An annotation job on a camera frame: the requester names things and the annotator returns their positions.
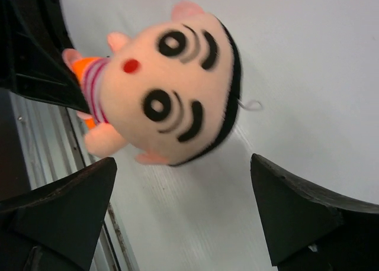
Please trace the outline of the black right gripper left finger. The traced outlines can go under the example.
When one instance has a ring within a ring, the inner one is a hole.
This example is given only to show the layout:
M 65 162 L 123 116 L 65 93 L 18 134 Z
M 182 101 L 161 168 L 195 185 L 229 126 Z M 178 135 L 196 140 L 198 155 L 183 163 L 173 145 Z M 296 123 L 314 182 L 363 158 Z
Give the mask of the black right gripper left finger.
M 89 270 L 117 165 L 102 159 L 1 202 L 1 270 Z

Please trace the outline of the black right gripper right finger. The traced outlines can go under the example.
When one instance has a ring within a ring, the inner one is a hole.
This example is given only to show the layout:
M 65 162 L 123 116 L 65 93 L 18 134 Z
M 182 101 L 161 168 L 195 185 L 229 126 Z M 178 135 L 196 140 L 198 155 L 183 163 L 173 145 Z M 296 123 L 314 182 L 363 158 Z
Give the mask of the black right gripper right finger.
M 378 205 L 300 178 L 258 154 L 250 175 L 278 270 L 378 270 Z

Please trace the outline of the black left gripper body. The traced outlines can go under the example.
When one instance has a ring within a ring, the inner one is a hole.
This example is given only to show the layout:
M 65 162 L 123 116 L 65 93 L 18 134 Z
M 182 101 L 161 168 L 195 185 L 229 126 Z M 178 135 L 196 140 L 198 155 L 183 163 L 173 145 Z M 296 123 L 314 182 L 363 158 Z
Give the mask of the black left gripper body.
M 1 0 L 1 87 L 19 96 L 88 111 L 62 59 L 72 48 L 60 0 Z

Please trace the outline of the boy doll orange pants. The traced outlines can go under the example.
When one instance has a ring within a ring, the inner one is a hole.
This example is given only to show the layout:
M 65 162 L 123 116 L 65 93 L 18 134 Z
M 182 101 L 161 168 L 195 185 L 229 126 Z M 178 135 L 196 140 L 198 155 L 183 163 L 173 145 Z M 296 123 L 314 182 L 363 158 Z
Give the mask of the boy doll orange pants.
M 141 164 L 180 166 L 218 147 L 231 133 L 240 108 L 242 65 L 225 25 L 199 5 L 182 1 L 171 19 L 136 37 L 112 32 L 109 57 L 84 57 L 65 49 L 89 112 L 87 151 L 108 157 L 131 144 Z

